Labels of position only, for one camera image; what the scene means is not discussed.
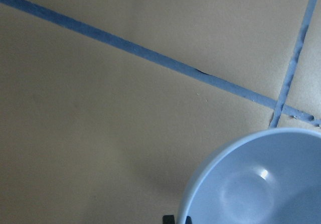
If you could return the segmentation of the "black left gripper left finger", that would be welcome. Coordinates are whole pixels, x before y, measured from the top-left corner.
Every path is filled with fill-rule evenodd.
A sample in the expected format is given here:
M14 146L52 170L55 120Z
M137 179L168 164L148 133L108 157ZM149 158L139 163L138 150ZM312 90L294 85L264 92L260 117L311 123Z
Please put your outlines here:
M164 215L162 217L163 224L175 224L175 216L174 215Z

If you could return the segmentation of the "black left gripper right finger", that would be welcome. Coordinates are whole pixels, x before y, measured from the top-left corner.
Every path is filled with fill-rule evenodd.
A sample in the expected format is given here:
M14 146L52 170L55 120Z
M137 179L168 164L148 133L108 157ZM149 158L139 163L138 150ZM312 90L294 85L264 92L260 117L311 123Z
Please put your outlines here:
M186 217L186 224L192 224L192 219L190 216Z

